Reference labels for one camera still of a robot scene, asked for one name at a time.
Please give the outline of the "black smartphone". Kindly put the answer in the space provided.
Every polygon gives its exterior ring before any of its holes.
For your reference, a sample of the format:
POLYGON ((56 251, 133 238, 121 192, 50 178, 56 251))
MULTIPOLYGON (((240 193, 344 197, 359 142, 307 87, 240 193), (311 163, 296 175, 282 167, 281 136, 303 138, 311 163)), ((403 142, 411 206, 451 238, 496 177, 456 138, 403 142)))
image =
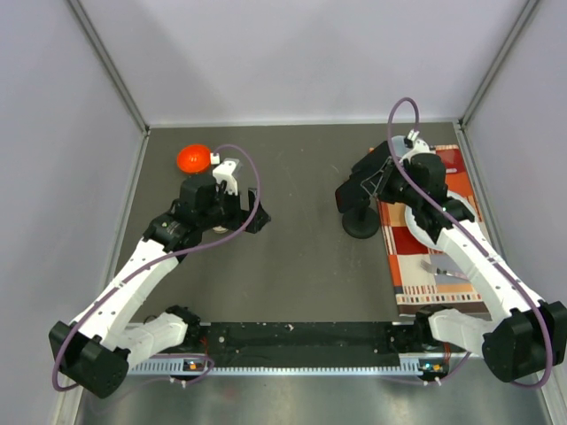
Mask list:
POLYGON ((350 177, 358 180, 371 177, 375 173, 380 172, 390 161, 390 158, 391 153, 388 142, 384 141, 353 165, 350 177))
POLYGON ((369 199, 369 192, 363 187, 363 178, 351 177, 335 190, 338 212, 347 213, 363 200, 369 199))

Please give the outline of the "black camera stand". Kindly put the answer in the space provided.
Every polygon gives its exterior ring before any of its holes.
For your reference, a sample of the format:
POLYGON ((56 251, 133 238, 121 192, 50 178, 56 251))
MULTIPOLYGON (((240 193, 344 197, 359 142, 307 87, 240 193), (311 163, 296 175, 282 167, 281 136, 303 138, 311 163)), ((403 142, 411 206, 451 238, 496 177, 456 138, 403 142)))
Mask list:
POLYGON ((342 227, 353 238, 368 239, 380 228, 379 216, 368 205, 362 205, 343 214, 342 227))

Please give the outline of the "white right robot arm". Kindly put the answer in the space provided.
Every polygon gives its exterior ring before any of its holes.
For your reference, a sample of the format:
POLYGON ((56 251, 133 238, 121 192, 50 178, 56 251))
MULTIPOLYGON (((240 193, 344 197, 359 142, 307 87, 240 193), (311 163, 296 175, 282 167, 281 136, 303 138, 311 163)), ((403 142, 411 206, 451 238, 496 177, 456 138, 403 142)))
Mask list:
POLYGON ((416 316, 413 337, 426 350, 450 343, 481 357, 500 381, 524 387, 541 374, 543 387, 566 349, 566 308, 528 288, 486 241, 470 205, 450 195, 447 171, 433 152, 394 158, 382 145, 353 166, 361 196, 405 205, 416 238, 442 251, 464 272, 490 313, 489 320, 432 305, 416 316))

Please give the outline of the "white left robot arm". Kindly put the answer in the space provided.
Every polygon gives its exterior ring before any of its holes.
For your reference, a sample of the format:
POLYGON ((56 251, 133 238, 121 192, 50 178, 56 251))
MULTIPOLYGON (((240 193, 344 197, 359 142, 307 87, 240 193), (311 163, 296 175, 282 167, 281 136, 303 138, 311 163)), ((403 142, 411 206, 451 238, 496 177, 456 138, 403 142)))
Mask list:
POLYGON ((234 177, 188 177, 169 209, 154 218, 123 268, 100 295, 69 322, 58 321, 48 334, 53 355, 51 385, 57 392, 77 387, 107 398, 138 364, 178 347, 191 351, 200 343, 200 319, 184 307, 169 307, 155 319, 129 323, 161 281, 193 252, 206 250, 203 234, 229 231, 228 242, 259 232, 270 220, 260 201, 260 187, 248 190, 243 209, 234 177))

